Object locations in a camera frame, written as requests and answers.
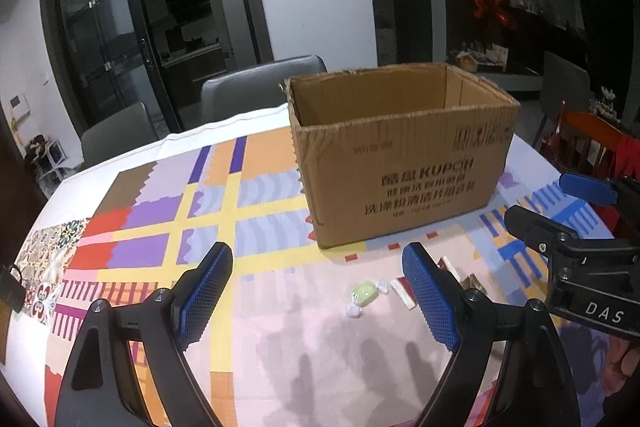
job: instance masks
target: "door handle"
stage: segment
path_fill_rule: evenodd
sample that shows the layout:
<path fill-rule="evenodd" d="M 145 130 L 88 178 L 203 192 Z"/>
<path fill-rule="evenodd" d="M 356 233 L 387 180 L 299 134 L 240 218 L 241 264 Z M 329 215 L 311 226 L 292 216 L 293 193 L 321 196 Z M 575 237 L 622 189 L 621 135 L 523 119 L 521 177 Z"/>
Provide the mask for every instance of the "door handle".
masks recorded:
<path fill-rule="evenodd" d="M 154 64 L 151 61 L 151 55 L 149 54 L 149 48 L 146 45 L 145 39 L 140 39 L 140 54 L 142 54 L 142 60 L 144 60 L 148 68 L 152 70 L 154 68 Z"/>

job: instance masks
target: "wooden chair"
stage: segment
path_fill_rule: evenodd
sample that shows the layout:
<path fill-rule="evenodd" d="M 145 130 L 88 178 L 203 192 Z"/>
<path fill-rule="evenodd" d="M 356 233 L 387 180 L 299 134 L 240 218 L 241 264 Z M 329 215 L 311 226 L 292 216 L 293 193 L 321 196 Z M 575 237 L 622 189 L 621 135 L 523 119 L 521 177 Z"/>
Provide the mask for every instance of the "wooden chair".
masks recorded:
<path fill-rule="evenodd" d="M 602 118 L 588 112 L 569 111 L 562 101 L 556 129 L 545 139 L 541 152 L 560 172 L 580 172 L 596 178 L 606 178 L 612 173 L 613 156 L 622 136 L 622 132 Z M 600 146 L 591 166 L 588 156 L 593 141 Z"/>

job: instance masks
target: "chair backrest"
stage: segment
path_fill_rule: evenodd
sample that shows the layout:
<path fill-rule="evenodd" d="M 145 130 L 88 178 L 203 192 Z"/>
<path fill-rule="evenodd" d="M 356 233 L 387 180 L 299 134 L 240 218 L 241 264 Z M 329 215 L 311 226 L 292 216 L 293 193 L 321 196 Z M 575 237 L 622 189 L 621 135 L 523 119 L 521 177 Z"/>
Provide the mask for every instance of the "chair backrest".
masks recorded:
<path fill-rule="evenodd" d="M 545 76 L 540 90 L 542 113 L 552 121 L 560 115 L 562 100 L 567 110 L 590 110 L 589 73 L 564 58 L 545 52 Z"/>
<path fill-rule="evenodd" d="M 145 104 L 136 102 L 82 134 L 84 166 L 92 167 L 158 140 Z"/>
<path fill-rule="evenodd" d="M 216 122 L 236 114 L 278 107 L 287 102 L 280 84 L 290 76 L 322 73 L 324 62 L 317 55 L 287 58 L 253 68 L 223 74 L 202 85 L 202 123 Z"/>
<path fill-rule="evenodd" d="M 564 102 L 561 107 L 556 130 L 548 141 L 547 159 L 561 172 L 576 171 L 597 178 L 609 176 L 622 132 L 590 112 L 570 111 Z M 578 142 L 582 140 L 582 149 L 578 151 Z M 588 157 L 593 141 L 599 147 L 591 167 Z"/>

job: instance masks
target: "door frame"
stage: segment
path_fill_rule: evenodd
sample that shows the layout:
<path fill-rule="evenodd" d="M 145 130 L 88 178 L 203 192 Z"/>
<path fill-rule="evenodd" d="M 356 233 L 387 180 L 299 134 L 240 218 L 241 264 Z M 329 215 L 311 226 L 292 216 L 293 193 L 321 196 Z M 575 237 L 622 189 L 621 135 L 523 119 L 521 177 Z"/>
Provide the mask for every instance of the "door frame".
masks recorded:
<path fill-rule="evenodd" d="M 131 12 L 131 19 L 134 24 L 136 36 L 138 39 L 143 36 L 142 38 L 146 39 L 146 43 L 150 44 L 152 40 L 149 38 L 149 26 L 148 19 L 146 18 L 144 0 L 127 1 L 129 2 L 129 10 Z M 252 32 L 252 41 L 254 49 L 256 50 L 257 61 L 259 64 L 270 62 L 273 60 L 273 51 L 271 49 L 271 41 L 262 0 L 243 0 L 243 2 L 247 10 L 247 18 L 250 22 L 250 31 Z M 84 97 L 77 92 L 76 86 L 80 86 L 81 84 L 66 44 L 60 0 L 40 0 L 40 15 L 42 18 L 45 46 L 47 55 L 49 55 L 54 80 L 58 86 L 60 97 L 65 105 L 71 123 L 78 133 L 78 136 L 82 136 L 84 131 L 91 127 L 93 123 L 88 121 L 87 118 L 87 115 L 91 114 L 88 104 L 84 101 Z M 149 49 L 148 57 L 151 64 L 146 64 L 147 73 L 167 126 L 171 132 L 181 132 L 183 130 L 182 122 L 180 121 L 177 108 L 159 73 L 158 57 L 154 46 Z M 149 65 L 152 67 L 152 72 L 158 74 L 149 74 Z"/>

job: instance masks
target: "red cloth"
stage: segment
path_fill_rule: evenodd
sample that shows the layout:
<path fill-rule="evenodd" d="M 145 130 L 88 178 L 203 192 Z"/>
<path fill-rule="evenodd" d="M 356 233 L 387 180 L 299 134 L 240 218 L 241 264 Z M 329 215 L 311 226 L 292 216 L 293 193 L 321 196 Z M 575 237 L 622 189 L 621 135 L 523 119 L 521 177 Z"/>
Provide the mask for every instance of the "red cloth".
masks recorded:
<path fill-rule="evenodd" d="M 613 177 L 619 178 L 620 176 L 632 176 L 636 180 L 640 178 L 640 140 L 628 134 L 623 135 L 616 151 Z M 603 223 L 613 233 L 620 219 L 618 211 L 611 206 L 604 208 L 596 205 L 592 206 L 596 214 L 600 216 Z"/>

